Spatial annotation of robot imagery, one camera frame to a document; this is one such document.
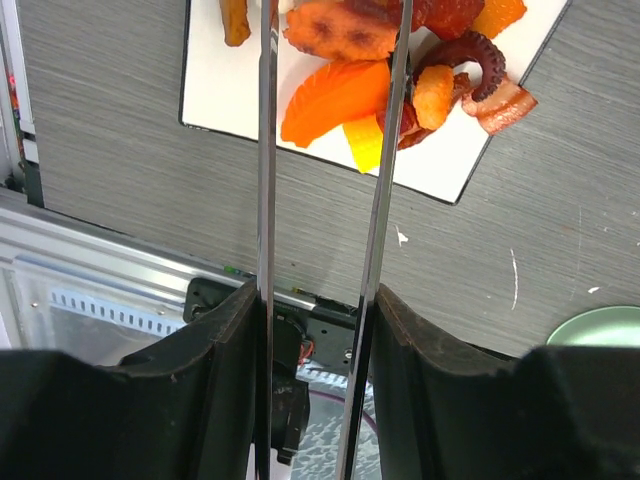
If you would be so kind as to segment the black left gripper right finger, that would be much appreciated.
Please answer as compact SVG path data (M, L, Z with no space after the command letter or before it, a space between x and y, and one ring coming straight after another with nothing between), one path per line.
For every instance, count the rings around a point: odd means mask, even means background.
M381 287L373 388L386 479L635 479L639 353L494 357Z

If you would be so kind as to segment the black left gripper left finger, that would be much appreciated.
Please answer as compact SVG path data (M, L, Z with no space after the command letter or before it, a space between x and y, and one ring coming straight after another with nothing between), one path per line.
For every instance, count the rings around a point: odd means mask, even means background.
M5 479L241 479L254 425L256 287L115 366L1 354Z

